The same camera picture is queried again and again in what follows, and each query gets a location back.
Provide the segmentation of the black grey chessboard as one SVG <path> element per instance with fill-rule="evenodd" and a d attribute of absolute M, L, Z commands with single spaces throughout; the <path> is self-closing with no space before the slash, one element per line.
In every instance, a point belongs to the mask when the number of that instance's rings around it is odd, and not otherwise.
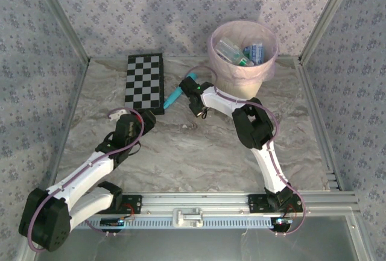
<path fill-rule="evenodd" d="M 163 54 L 128 56 L 124 106 L 163 115 L 164 102 Z"/>

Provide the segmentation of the teal marker pen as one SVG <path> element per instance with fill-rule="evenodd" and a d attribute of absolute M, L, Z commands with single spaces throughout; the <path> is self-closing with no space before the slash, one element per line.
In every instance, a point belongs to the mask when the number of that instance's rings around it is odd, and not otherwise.
<path fill-rule="evenodd" d="M 197 79 L 196 73 L 189 73 L 188 77 L 191 77 L 193 80 Z M 176 89 L 170 94 L 170 96 L 166 99 L 166 101 L 163 104 L 163 109 L 166 110 L 171 104 L 173 104 L 179 96 L 183 93 L 182 89 L 178 86 Z"/>

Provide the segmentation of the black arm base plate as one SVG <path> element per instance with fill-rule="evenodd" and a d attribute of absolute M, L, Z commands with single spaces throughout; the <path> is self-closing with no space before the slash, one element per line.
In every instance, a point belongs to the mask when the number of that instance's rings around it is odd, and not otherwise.
<path fill-rule="evenodd" d="M 141 213 L 142 195 L 123 195 L 117 213 L 122 215 L 137 215 Z"/>
<path fill-rule="evenodd" d="M 248 195 L 250 213 L 301 213 L 303 205 L 298 195 L 292 195 L 283 204 L 279 204 L 274 197 L 267 194 Z"/>

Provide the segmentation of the aluminium frame side rail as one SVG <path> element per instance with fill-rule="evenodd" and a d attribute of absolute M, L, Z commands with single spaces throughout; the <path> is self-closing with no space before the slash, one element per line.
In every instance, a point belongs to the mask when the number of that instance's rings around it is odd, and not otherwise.
<path fill-rule="evenodd" d="M 314 129 L 322 163 L 326 168 L 329 188 L 330 190 L 334 191 L 345 190 L 343 181 L 339 175 L 335 155 L 329 140 L 323 117 L 321 115 L 321 111 L 318 106 L 317 98 L 314 93 L 310 77 L 308 75 L 308 71 L 303 67 L 300 60 L 297 58 L 294 60 L 294 64 L 299 75 L 299 83 L 308 107 L 308 112 L 310 115 L 312 127 Z"/>
<path fill-rule="evenodd" d="M 71 129 L 71 122 L 75 115 L 76 107 L 80 97 L 80 93 L 83 87 L 84 79 L 89 67 L 90 57 L 86 59 L 86 64 L 81 68 L 80 75 L 77 77 L 75 82 L 74 95 L 70 99 L 68 112 L 65 114 L 64 118 L 64 129 L 59 138 L 59 145 L 54 151 L 54 156 L 51 158 L 48 169 L 45 171 L 42 181 L 40 182 L 38 188 L 46 189 L 47 187 L 54 184 L 55 179 L 57 178 L 59 164 L 65 149 L 66 141 Z"/>

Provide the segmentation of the aluminium frame post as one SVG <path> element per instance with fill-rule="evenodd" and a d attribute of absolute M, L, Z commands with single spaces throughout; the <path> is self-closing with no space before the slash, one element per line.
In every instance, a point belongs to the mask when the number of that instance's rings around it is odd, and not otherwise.
<path fill-rule="evenodd" d="M 307 64 L 342 2 L 343 0 L 328 0 L 309 39 L 299 55 L 300 64 Z"/>
<path fill-rule="evenodd" d="M 86 50 L 75 32 L 69 18 L 67 17 L 64 9 L 60 5 L 59 0 L 45 0 L 52 14 L 56 18 L 56 21 L 63 30 L 65 36 L 68 38 L 78 58 L 85 64 L 89 64 L 89 56 Z"/>

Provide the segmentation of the clear bottle pale blue label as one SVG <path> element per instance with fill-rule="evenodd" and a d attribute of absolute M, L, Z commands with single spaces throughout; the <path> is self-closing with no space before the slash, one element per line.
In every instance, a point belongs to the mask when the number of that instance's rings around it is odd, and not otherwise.
<path fill-rule="evenodd" d="M 264 62 L 265 50 L 262 42 L 246 46 L 243 48 L 243 53 L 255 66 Z"/>

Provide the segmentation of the white ribbed plastic bin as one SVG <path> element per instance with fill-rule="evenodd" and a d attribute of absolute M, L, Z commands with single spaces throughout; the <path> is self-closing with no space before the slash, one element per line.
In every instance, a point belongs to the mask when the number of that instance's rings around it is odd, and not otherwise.
<path fill-rule="evenodd" d="M 239 84 L 232 84 L 227 80 L 219 78 L 216 80 L 215 85 L 218 89 L 220 89 L 224 93 L 232 95 L 236 98 L 251 99 L 257 95 L 262 85 L 262 82 L 239 85 Z"/>

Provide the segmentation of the pink waste bin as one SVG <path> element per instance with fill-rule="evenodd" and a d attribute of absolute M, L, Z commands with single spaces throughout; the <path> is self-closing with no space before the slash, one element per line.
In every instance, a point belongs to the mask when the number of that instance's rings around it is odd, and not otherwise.
<path fill-rule="evenodd" d="M 240 48 L 262 43 L 264 62 L 257 66 L 238 66 L 220 57 L 215 50 L 223 38 L 229 39 Z M 275 61 L 279 54 L 276 35 L 266 26 L 249 20 L 235 20 L 219 26 L 207 39 L 210 65 L 218 78 L 243 86 L 270 80 L 275 73 Z"/>

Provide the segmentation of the grey metal latch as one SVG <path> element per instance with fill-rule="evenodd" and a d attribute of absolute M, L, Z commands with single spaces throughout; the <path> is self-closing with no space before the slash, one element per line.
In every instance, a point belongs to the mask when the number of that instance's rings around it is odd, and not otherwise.
<path fill-rule="evenodd" d="M 172 226 L 174 228 L 201 228 L 203 226 L 203 211 L 201 208 L 175 208 L 172 211 Z"/>

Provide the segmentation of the grey metal panel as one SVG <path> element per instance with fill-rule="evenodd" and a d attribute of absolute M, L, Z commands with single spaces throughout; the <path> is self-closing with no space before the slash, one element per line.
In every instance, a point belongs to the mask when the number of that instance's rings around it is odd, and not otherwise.
<path fill-rule="evenodd" d="M 104 237 L 74 230 L 53 253 L 35 261 L 359 261 L 342 217 L 307 218 L 289 236 L 270 230 L 147 229 Z"/>

